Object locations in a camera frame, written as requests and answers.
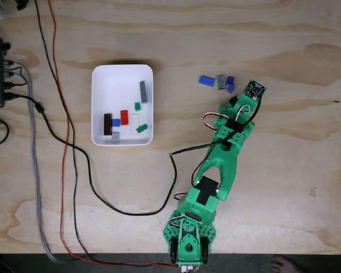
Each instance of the robotic arm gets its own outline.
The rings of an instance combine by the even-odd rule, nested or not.
[[[213,137],[204,160],[192,177],[192,188],[184,195],[163,230],[172,263],[182,272],[207,263],[216,236],[212,222],[219,200],[225,200],[236,174],[236,162],[244,141],[255,127],[256,115],[265,87],[251,80],[245,91],[221,105],[213,129]],[[203,176],[211,167],[220,172],[220,183]]]

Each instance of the white container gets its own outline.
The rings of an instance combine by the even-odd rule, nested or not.
[[[148,102],[141,103],[140,85],[145,81]],[[140,102],[141,111],[135,111],[134,103]],[[112,114],[120,119],[120,111],[128,110],[129,125],[113,127],[119,132],[119,140],[103,134],[103,115]],[[139,123],[148,129],[138,135],[131,132],[131,115],[139,114]],[[91,136],[99,146],[146,145],[153,139],[153,70],[145,64],[100,65],[92,72]]]

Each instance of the wooden table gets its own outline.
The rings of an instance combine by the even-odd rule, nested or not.
[[[40,2],[50,47],[53,25],[46,1]],[[212,251],[341,254],[341,0],[56,0],[53,7],[64,96],[102,196],[129,212],[160,207],[173,179],[168,153],[209,142],[213,132],[202,114],[230,98],[198,85],[199,75],[233,75],[237,93],[252,78],[268,89],[229,198],[218,206]],[[20,12],[10,3],[0,32],[13,46],[8,58],[30,68],[34,96],[64,136],[66,117],[32,1]],[[114,60],[154,70],[155,136],[147,146],[97,147],[91,141],[91,72]],[[0,146],[0,253],[40,253],[26,102],[8,102],[0,117],[12,130]],[[59,238],[63,145],[36,117],[45,233],[54,252],[65,252]],[[188,190],[204,154],[176,156],[175,192]],[[177,202],[153,217],[115,213],[92,194],[85,159],[77,157],[78,227],[89,251],[167,252],[162,229]],[[65,237],[80,252],[71,154],[66,170]]]

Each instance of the dark floor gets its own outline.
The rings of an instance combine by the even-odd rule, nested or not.
[[[67,255],[57,255],[66,259]],[[97,259],[121,262],[124,260],[151,260],[160,263],[169,263],[166,254],[98,254]],[[341,273],[341,255],[286,255],[298,263],[307,273]],[[268,254],[214,254],[209,257],[209,263],[200,267],[199,273],[267,273],[270,272],[270,262],[273,256]],[[71,262],[67,264],[54,264],[43,254],[5,254],[0,259],[7,263],[16,273],[170,273],[180,272],[179,268],[145,267],[134,268],[128,266],[98,266],[86,262]],[[6,273],[0,266],[0,273]]]

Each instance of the red wire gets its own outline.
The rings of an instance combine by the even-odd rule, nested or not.
[[[49,9],[51,11],[52,20],[53,20],[53,26],[54,26],[53,42],[52,42],[53,43],[52,44],[52,55],[53,55],[53,63],[54,63],[54,66],[55,66],[56,78],[57,78],[57,82],[58,82],[58,90],[59,90],[59,94],[60,94],[60,97],[61,97],[61,100],[62,100],[62,103],[63,103],[63,107],[64,107],[65,110],[68,111],[67,104],[65,102],[65,99],[64,99],[63,93],[62,93],[62,88],[61,88],[59,74],[58,74],[58,69],[57,69],[56,55],[55,55],[55,43],[56,43],[56,34],[57,34],[57,24],[56,24],[55,16],[53,14],[51,0],[47,0],[47,2],[48,2],[48,5],[49,5]],[[64,169],[65,169],[65,158],[66,158],[66,153],[67,153],[67,148],[68,148],[68,139],[69,139],[69,117],[67,116],[67,132],[66,132],[66,141],[65,141],[65,146],[64,146],[64,150],[63,150],[63,157],[62,157],[62,175],[61,175],[60,237],[61,237],[62,244],[63,244],[64,248],[66,249],[66,251],[68,252],[68,254],[71,255],[72,257],[75,257],[75,258],[80,259],[80,260],[84,260],[84,261],[89,262],[89,263],[100,264],[100,265],[104,265],[104,266],[115,266],[116,264],[96,262],[94,260],[90,260],[90,259],[86,259],[86,258],[83,258],[81,256],[78,256],[78,255],[76,255],[76,254],[71,252],[71,250],[69,249],[69,247],[67,246],[67,244],[65,242],[64,235],[63,235]],[[176,264],[160,264],[160,263],[152,263],[152,262],[124,262],[124,264],[152,264],[152,265],[155,265],[155,266],[168,266],[168,267],[176,267],[177,266]]]

